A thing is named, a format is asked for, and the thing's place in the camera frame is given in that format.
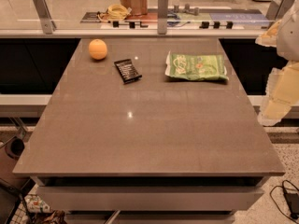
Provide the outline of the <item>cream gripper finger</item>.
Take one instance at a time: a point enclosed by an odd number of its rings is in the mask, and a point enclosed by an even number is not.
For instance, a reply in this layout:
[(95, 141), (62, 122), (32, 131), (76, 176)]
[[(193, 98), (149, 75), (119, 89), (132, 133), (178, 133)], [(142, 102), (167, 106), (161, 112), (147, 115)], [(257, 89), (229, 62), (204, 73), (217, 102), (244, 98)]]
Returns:
[(279, 123), (299, 101), (299, 62), (288, 61), (282, 69), (269, 74), (258, 121), (263, 126)]
[(277, 46), (277, 35), (280, 24), (281, 20), (273, 23), (266, 32), (255, 39), (255, 43), (260, 46), (275, 48)]

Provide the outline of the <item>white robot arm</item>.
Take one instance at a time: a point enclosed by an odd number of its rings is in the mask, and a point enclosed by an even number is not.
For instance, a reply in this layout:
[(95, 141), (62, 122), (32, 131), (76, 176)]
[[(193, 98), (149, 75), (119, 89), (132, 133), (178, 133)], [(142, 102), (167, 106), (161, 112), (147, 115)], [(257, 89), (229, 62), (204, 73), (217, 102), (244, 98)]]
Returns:
[(259, 35), (255, 43), (276, 48), (278, 56), (287, 60), (283, 68), (271, 70), (258, 114), (263, 126), (274, 126), (299, 101), (299, 1), (295, 0), (285, 15)]

